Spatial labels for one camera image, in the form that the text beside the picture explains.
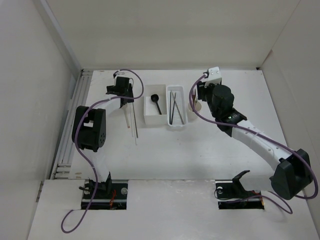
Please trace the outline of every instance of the black spoon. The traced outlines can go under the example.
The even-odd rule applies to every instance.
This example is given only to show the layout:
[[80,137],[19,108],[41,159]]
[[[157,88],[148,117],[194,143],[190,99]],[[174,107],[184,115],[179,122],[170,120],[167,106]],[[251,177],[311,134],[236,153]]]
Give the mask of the black spoon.
[[159,114],[162,115],[159,104],[158,104],[158,100],[159,100],[159,96],[158,94],[153,94],[151,96],[151,101],[154,102],[156,104],[156,107],[158,108]]

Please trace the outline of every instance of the white wall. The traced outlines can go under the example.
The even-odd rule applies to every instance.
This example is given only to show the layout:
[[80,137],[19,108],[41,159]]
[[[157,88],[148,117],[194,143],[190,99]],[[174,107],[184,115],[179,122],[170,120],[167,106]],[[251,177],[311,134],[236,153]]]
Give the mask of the white wall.
[[26,239],[71,72],[32,0],[0,0],[0,239]]
[[[261,69],[287,143],[309,153],[320,180],[319,9],[318,0],[300,1]],[[320,233],[320,196],[308,204]]]
[[80,64],[259,67],[299,0],[47,0]]

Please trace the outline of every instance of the white panel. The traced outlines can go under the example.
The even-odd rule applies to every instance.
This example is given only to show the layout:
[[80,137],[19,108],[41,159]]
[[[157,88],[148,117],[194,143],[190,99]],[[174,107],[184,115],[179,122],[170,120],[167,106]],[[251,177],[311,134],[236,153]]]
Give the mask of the white panel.
[[[320,178],[320,2],[301,0],[263,67],[290,147],[308,151]],[[312,194],[313,186],[306,192]],[[320,232],[320,199],[308,202]]]
[[40,181],[0,183],[0,239],[25,240],[36,211]]
[[[184,97],[203,70],[138,70],[145,84],[182,85]],[[112,70],[94,71],[85,105],[105,98],[106,86],[114,84]],[[221,70],[222,83],[231,88],[235,108],[261,131],[285,144],[285,139],[261,71]],[[133,93],[140,94],[135,80]],[[213,119],[208,105],[201,114]],[[197,119],[181,131],[168,126],[148,127],[143,114],[144,99],[134,101],[139,138],[127,128],[123,110],[106,120],[104,161],[113,179],[229,179],[243,170],[248,175],[272,175],[271,167],[243,143],[221,132],[216,125]],[[69,178],[94,178],[89,164],[75,150]]]
[[52,10],[50,9],[47,0],[32,0],[37,11],[41,15],[43,22],[45,23],[47,29],[50,32],[50,36],[52,37],[54,43],[59,49],[63,59],[66,64],[69,66],[71,73],[74,78],[79,76],[79,72],[81,71],[81,66],[71,49],[68,40],[65,37],[65,34]]
[[45,178],[71,73],[31,0],[0,7],[0,181]]
[[83,67],[259,67],[299,0],[48,0]]
[[[37,208],[28,240],[319,239],[305,200],[288,202],[293,215],[283,213],[268,200],[264,201],[265,210],[219,210],[215,183],[210,180],[129,181],[127,210],[89,210],[77,230],[64,234],[61,220],[71,203],[80,204],[77,192],[81,192],[78,186],[83,180],[46,182],[43,191],[51,194],[41,196],[38,205],[46,204],[47,208]],[[274,199],[270,193],[264,194]],[[83,210],[72,212],[65,229],[73,228],[82,214]]]

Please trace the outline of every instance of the white cup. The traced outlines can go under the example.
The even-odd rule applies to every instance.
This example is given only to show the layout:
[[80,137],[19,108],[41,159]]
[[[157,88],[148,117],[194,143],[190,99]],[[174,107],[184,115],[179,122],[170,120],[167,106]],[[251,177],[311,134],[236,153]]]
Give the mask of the white cup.
[[[200,102],[197,102],[194,106],[195,110],[199,113],[202,106]],[[187,116],[188,116],[188,122],[192,122],[198,118],[198,116],[194,113],[194,111],[191,108],[190,103],[188,103],[188,111],[187,111]]]

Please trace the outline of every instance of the white basket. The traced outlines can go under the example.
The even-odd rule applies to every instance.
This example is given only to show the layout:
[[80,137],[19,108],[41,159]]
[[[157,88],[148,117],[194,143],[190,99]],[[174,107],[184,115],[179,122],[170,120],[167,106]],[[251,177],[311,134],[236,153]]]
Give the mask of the white basket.
[[[151,101],[151,95],[158,94],[159,107],[162,115],[159,114],[157,106]],[[145,85],[144,86],[144,104],[143,116],[146,125],[156,126],[167,124],[167,109],[166,109],[166,85]]]
[[[173,93],[173,96],[176,94],[175,107],[174,107],[174,97],[171,95],[171,92]],[[181,121],[177,107],[179,108],[183,122]],[[181,128],[187,124],[188,120],[187,120],[187,111],[186,111],[183,86],[179,86],[179,85],[166,86],[166,112],[167,112],[167,123],[170,127]],[[172,117],[172,114],[173,114],[173,121],[172,121],[172,124],[170,124],[170,121],[171,121],[170,116]]]

